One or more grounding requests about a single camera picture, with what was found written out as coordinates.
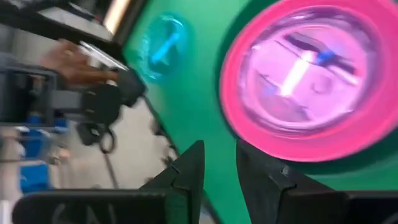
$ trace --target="green surface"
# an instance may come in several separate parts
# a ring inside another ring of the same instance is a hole
[[[251,12],[242,14],[249,0],[150,0],[124,48],[129,66],[137,68],[142,37],[153,19],[164,12],[176,12],[190,23],[192,43],[183,67],[161,82],[147,80],[147,97],[179,149],[187,149],[198,139],[205,141],[205,190],[227,224],[246,224],[250,219],[237,177],[236,140],[221,114],[216,86],[223,54],[233,36],[250,19],[250,13],[271,1],[259,2],[251,4]],[[230,29],[238,14],[238,23]],[[348,159],[289,164],[335,189],[398,189],[397,138],[393,133]]]

